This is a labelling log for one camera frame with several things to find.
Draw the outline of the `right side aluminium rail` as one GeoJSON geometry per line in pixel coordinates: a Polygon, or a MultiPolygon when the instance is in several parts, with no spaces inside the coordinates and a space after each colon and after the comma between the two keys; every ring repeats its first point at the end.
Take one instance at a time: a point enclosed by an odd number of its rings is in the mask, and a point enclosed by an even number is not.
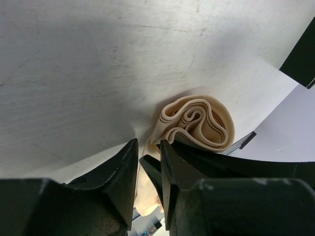
{"type": "Polygon", "coordinates": [[[244,136],[240,140],[236,141],[234,144],[232,144],[225,151],[220,152],[220,154],[230,155],[231,153],[233,153],[237,149],[243,149],[255,136],[256,136],[256,133],[254,131],[249,133],[248,135],[244,136]]]}

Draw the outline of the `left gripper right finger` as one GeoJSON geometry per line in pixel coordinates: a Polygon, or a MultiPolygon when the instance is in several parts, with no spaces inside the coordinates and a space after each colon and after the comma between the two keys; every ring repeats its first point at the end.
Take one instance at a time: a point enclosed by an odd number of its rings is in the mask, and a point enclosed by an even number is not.
{"type": "Polygon", "coordinates": [[[214,177],[160,143],[165,227],[172,236],[312,236],[315,192],[295,178],[214,177]]]}

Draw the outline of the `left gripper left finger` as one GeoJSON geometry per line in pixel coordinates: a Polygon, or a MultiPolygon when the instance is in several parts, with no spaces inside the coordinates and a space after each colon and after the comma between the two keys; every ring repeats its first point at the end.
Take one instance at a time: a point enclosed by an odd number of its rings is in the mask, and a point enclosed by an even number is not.
{"type": "Polygon", "coordinates": [[[3,236],[125,236],[132,226],[138,140],[72,180],[0,181],[3,236]]]}

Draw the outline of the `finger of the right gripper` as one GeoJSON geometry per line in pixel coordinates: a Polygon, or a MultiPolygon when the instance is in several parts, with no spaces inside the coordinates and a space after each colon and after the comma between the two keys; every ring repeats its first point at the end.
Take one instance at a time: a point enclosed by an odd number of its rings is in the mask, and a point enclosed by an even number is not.
{"type": "Polygon", "coordinates": [[[272,162],[250,160],[217,152],[203,150],[175,141],[172,144],[175,152],[187,162],[196,166],[198,163],[208,163],[233,177],[256,178],[294,178],[305,181],[315,187],[314,162],[272,162]]]}
{"type": "Polygon", "coordinates": [[[161,178],[161,164],[160,161],[150,155],[145,155],[140,158],[140,164],[148,175],[150,181],[153,183],[158,195],[158,199],[163,205],[163,190],[161,178]]]}

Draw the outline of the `beige underwear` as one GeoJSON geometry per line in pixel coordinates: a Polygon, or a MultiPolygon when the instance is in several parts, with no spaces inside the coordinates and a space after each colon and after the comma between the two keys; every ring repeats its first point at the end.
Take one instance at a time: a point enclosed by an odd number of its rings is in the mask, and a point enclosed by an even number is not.
{"type": "Polygon", "coordinates": [[[232,117],[222,103],[208,95],[190,95],[162,109],[142,154],[160,160],[162,140],[222,152],[233,144],[234,137],[232,117]]]}

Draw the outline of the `black compartment storage box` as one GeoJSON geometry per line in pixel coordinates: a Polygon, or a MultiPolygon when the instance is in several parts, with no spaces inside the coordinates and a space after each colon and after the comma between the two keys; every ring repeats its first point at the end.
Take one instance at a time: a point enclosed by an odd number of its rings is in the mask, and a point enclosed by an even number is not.
{"type": "Polygon", "coordinates": [[[280,71],[307,89],[315,84],[315,21],[298,40],[280,71]]]}

